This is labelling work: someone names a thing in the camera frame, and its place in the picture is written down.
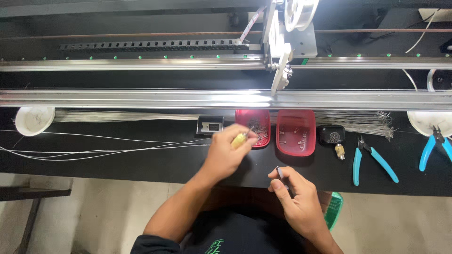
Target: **copper rod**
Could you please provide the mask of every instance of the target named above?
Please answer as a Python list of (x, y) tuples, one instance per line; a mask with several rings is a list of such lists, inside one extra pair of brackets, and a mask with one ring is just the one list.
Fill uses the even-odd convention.
[(452, 29), (340, 29), (340, 30), (315, 30), (316, 33), (452, 33)]
[[(0, 40), (21, 39), (63, 39), (63, 38), (96, 38), (96, 37), (152, 37), (152, 36), (190, 36), (190, 35), (242, 35), (243, 32), (199, 32), (199, 33), (119, 33), (119, 34), (77, 34), (77, 35), (50, 35), (30, 37), (9, 37)], [(262, 34), (262, 31), (251, 31), (248, 34)]]

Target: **blue-handled wire cutter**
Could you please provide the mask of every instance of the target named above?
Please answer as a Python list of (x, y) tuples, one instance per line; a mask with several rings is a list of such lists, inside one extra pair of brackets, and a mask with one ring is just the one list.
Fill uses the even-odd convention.
[(363, 137), (361, 136), (361, 138), (358, 138), (358, 147), (355, 150), (355, 158), (353, 160), (353, 183), (355, 184), (355, 186), (359, 185), (359, 166), (361, 164), (361, 157), (363, 156), (361, 154), (361, 150), (363, 149), (363, 147), (364, 149), (369, 151), (370, 155), (372, 155), (372, 157), (375, 158), (378, 161), (378, 163), (380, 163), (380, 165), (386, 170), (386, 172), (388, 172), (392, 180), (395, 183), (398, 183), (399, 179), (397, 178), (396, 174), (389, 166), (389, 164), (383, 159), (381, 155), (377, 153), (377, 151), (375, 151), (375, 149), (373, 149), (373, 147), (369, 147), (366, 144), (366, 142), (364, 142)]
[(428, 157), (430, 156), (430, 153), (432, 153), (433, 148), (435, 147), (436, 143), (441, 143), (441, 145), (444, 147), (444, 150), (446, 150), (447, 155), (449, 156), (449, 159), (452, 161), (452, 146), (449, 143), (447, 139), (443, 137), (441, 134), (441, 130), (433, 126), (433, 135), (430, 136), (430, 138), (427, 141), (427, 144), (425, 145), (424, 151), (422, 152), (421, 156), (421, 162), (419, 163), (419, 170), (424, 171), (425, 166), (427, 165)]

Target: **yellow screwdriver handle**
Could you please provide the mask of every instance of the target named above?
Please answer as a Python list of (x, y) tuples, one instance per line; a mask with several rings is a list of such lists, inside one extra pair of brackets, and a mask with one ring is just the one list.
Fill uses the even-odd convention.
[(243, 145), (243, 144), (246, 142), (246, 140), (247, 140), (246, 135), (247, 135), (246, 132), (240, 133), (239, 135), (237, 135), (237, 136), (234, 138), (234, 140), (232, 141), (231, 146), (232, 146), (234, 149), (239, 148), (241, 145)]

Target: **black shirt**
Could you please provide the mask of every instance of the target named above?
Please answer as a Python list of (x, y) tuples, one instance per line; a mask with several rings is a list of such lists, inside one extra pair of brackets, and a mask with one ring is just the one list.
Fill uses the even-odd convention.
[(141, 235), (131, 254), (304, 253), (303, 244), (285, 220), (251, 207), (235, 207), (200, 213), (181, 245)]

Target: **person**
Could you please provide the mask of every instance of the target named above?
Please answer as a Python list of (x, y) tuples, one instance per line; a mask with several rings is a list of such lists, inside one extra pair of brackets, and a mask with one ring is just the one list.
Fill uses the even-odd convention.
[(306, 246), (314, 247), (311, 252), (343, 253), (327, 228), (315, 185), (291, 167), (281, 170), (292, 185), (293, 199), (276, 169), (268, 174), (268, 190), (276, 194), (285, 220), (255, 207), (200, 212), (212, 188), (237, 170), (256, 143), (257, 135), (249, 132), (246, 143), (232, 148), (233, 139), (248, 131), (234, 124), (212, 136), (200, 170), (155, 212), (131, 254), (303, 253)]

